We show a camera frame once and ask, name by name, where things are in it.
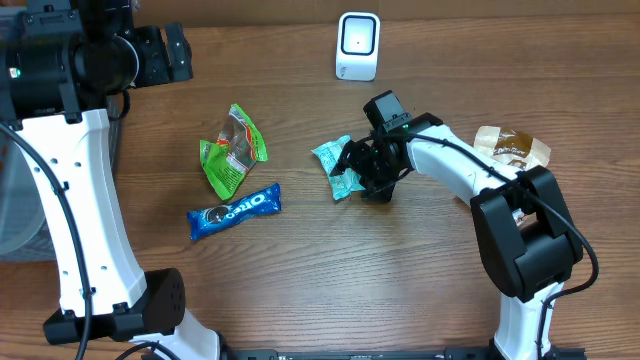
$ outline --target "wood grain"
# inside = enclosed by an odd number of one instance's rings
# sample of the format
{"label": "wood grain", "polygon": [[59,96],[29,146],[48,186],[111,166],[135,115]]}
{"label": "wood grain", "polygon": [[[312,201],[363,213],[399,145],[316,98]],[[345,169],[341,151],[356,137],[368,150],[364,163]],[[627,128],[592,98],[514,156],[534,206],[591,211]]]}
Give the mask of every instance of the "wood grain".
{"label": "wood grain", "polygon": [[[177,267],[188,307],[236,348],[426,350],[484,345],[498,291],[470,214],[441,184],[412,174],[388,205],[334,202],[310,150],[366,134],[362,106],[393,89],[463,140],[508,126],[552,149],[572,217],[601,262],[594,288],[557,304],[559,346],[590,359],[637,359],[640,346],[640,15],[387,22],[378,77],[335,79],[332,25],[190,29],[195,79],[132,94],[117,187],[147,270]],[[270,161],[244,195],[277,181],[281,214],[192,244],[188,210],[220,203],[198,163],[232,103],[257,124]],[[588,276],[588,260],[569,285]],[[46,345],[53,263],[0,265],[0,358],[63,359]],[[95,341],[88,358],[125,344]]]}

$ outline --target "oreo package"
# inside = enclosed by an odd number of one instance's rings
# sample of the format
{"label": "oreo package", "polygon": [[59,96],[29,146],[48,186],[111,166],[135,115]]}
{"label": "oreo package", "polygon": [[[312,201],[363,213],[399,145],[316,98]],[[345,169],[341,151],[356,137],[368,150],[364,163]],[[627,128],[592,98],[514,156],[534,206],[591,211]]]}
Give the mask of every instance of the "oreo package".
{"label": "oreo package", "polygon": [[191,225],[191,240],[200,240],[254,216],[275,214],[281,210],[280,184],[275,183],[231,204],[189,211],[187,220]]}

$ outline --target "chip bag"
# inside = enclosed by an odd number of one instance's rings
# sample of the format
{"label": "chip bag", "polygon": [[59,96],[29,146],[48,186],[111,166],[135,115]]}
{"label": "chip bag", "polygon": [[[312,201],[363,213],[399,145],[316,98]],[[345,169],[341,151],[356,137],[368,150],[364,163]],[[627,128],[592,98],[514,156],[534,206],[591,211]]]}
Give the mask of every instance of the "chip bag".
{"label": "chip bag", "polygon": [[215,143],[200,140],[200,163],[222,200],[229,200],[258,161],[267,161],[262,135],[249,116],[233,104]]}

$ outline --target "teal snack bag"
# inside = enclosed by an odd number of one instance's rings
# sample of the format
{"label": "teal snack bag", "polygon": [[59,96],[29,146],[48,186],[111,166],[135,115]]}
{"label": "teal snack bag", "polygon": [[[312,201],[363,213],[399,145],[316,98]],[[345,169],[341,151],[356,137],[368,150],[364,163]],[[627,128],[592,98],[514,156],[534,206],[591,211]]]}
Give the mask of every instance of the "teal snack bag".
{"label": "teal snack bag", "polygon": [[267,161],[262,135],[249,116],[233,104],[215,143],[200,140],[200,164],[216,194],[229,200],[258,161]]}
{"label": "teal snack bag", "polygon": [[329,141],[311,150],[320,159],[322,168],[327,173],[334,200],[345,198],[354,191],[364,190],[364,187],[360,185],[360,175],[356,174],[352,169],[347,169],[344,174],[339,176],[329,176],[340,158],[342,148],[349,140],[351,140],[351,137],[345,135],[336,141]]}

